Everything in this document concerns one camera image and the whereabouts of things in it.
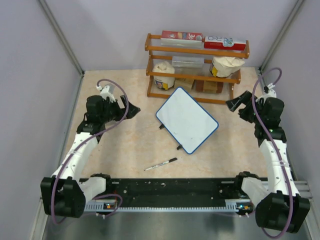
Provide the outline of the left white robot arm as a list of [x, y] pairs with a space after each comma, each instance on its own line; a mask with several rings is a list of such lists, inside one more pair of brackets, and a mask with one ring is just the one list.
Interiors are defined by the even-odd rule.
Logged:
[[114, 191], [110, 176], [95, 173], [86, 181], [81, 181], [81, 173], [89, 156], [100, 142], [105, 125], [115, 121], [132, 119], [141, 110], [131, 104], [125, 95], [120, 108], [117, 101], [109, 97], [93, 95], [86, 100], [86, 113], [76, 130], [73, 144], [59, 168], [40, 183], [44, 212], [68, 218], [79, 218], [88, 202], [100, 195], [109, 198]]

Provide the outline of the blue framed whiteboard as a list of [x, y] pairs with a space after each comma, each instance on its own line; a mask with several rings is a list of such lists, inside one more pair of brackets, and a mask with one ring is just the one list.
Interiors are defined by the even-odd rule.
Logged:
[[182, 87], [174, 90], [155, 116], [189, 155], [219, 128], [218, 121]]

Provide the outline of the black white marker pen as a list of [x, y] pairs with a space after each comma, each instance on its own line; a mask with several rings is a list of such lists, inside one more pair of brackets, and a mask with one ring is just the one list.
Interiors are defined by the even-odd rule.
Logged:
[[144, 171], [149, 171], [149, 170], [152, 170], [152, 169], [155, 169], [155, 168], [158, 168], [158, 167], [164, 166], [164, 165], [166, 165], [166, 164], [169, 164], [169, 163], [175, 162], [175, 161], [177, 161], [177, 160], [178, 160], [178, 158], [174, 157], [174, 158], [169, 159], [169, 160], [167, 160], [167, 161], [165, 161], [165, 162], [162, 162], [162, 163], [159, 163], [159, 164], [153, 165], [153, 166], [151, 166], [151, 167], [148, 167], [148, 168], [144, 169]]

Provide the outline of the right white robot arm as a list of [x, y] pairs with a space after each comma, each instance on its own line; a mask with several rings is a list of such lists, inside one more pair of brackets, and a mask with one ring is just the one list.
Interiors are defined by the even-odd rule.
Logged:
[[287, 158], [287, 138], [280, 127], [285, 104], [270, 90], [262, 97], [245, 91], [228, 100], [231, 112], [254, 124], [254, 136], [266, 162], [268, 187], [253, 173], [236, 176], [233, 192], [239, 198], [249, 197], [255, 208], [255, 220], [263, 229], [297, 233], [310, 210], [310, 201], [299, 193]]

